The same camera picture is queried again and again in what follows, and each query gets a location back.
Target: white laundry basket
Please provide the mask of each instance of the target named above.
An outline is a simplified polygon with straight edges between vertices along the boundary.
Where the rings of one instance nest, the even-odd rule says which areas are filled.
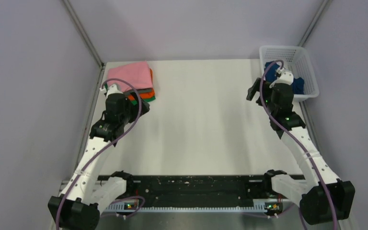
[[[305,94],[295,94],[295,102],[302,102],[307,98],[317,97],[320,94],[310,57],[306,49],[299,46],[261,46],[259,53],[262,75],[266,62],[281,59],[294,74],[294,78],[304,79]]]

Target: robotic arm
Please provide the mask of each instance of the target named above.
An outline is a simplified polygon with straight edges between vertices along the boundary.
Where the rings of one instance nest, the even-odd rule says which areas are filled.
[[[292,111],[294,93],[291,84],[294,80],[293,74],[286,69],[279,68],[276,70],[276,75],[278,79],[273,83],[263,82],[264,103],[273,118],[295,136],[308,152],[303,150],[290,135],[284,134],[284,131],[272,120],[270,120],[270,125],[291,150],[303,172],[306,184],[298,183],[284,171],[269,170],[264,176],[265,190],[287,197],[300,208],[304,219],[311,225],[332,221],[331,207],[325,191],[320,185],[320,179],[312,164],[313,161],[329,190],[337,219],[346,219],[349,217],[355,188],[350,181],[342,181],[329,168],[311,141],[301,117]],[[247,100],[251,101],[255,93],[259,91],[261,81],[262,79],[258,78],[248,90]],[[256,102],[262,106],[260,99]]]
[[[135,93],[132,96],[136,101],[139,100]],[[143,115],[149,111],[149,104],[143,100],[141,102],[140,115]],[[110,151],[100,154],[84,171],[82,170],[98,151],[121,136],[125,125],[134,122],[138,115],[138,105],[133,105],[118,90],[117,84],[111,85],[107,90],[105,105],[106,109],[100,120],[91,128],[84,155],[70,182],[61,191],[59,197],[52,196],[48,202],[48,208],[55,220],[61,199],[79,175],[78,181],[71,188],[60,213],[60,226],[66,229],[95,229],[100,214],[112,201],[126,191],[127,178],[130,175],[120,172],[117,176],[109,178],[104,186],[93,193],[95,182]]]

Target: white wall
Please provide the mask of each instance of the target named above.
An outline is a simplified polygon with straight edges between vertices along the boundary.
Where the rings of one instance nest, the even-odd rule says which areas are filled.
[[[258,58],[297,45],[322,0],[71,0],[103,61]]]
[[[306,48],[320,87],[308,107],[323,155],[353,182],[353,213],[368,229],[368,0],[333,1]]]
[[[47,229],[98,66],[59,0],[0,0],[0,230]]]

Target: orange cloth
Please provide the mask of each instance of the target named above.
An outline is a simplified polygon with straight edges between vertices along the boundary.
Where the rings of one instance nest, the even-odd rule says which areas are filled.
[[[151,77],[151,81],[153,82],[153,71],[150,69],[150,77]],[[140,94],[140,97],[142,98],[142,99],[149,99],[149,98],[152,98],[152,97],[154,97],[156,94],[155,94],[155,92],[154,92],[154,89],[152,88],[151,89],[151,92],[144,92],[144,93],[141,93]],[[128,98],[129,98],[129,100],[131,100],[131,101],[134,101],[135,100],[135,98],[132,96],[132,95],[129,95],[128,96]]]

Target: green cloth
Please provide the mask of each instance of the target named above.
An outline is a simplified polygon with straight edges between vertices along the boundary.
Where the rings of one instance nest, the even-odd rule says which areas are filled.
[[[146,101],[146,102],[152,102],[152,101],[154,101],[156,99],[156,96],[153,96],[153,97],[151,97],[151,98],[148,98],[148,99],[143,99],[144,101]],[[137,102],[136,101],[131,101],[132,102],[132,104],[133,105],[136,105],[137,104]]]

